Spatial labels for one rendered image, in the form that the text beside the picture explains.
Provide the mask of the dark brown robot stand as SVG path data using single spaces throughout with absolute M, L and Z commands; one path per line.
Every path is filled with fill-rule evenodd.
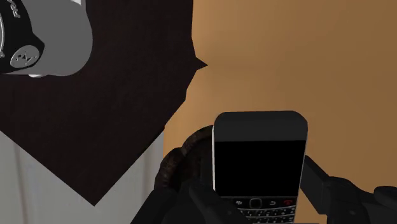
M 66 77 L 0 75 L 0 132 L 96 205 L 185 101 L 205 63 L 193 0 L 87 0 L 94 44 Z

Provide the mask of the dark brown round object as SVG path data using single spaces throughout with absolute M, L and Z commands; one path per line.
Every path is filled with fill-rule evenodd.
M 182 146 L 168 152 L 155 176 L 155 189 L 168 187 L 178 192 L 192 178 L 212 186 L 212 128 L 208 125 L 195 131 Z

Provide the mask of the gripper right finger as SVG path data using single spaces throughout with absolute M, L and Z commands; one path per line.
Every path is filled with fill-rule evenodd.
M 378 186 L 372 193 L 345 178 L 329 176 L 305 156 L 300 189 L 326 224 L 397 224 L 397 187 Z

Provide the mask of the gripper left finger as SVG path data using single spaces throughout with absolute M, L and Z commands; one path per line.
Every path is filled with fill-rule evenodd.
M 205 185 L 212 178 L 210 156 L 201 161 L 200 178 L 184 182 L 179 192 L 153 190 L 130 224 L 250 224 L 235 207 Z

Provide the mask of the black keypad phone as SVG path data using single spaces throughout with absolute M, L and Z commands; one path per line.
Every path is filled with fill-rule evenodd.
M 252 224 L 293 224 L 308 123 L 296 111 L 224 112 L 212 127 L 212 187 Z

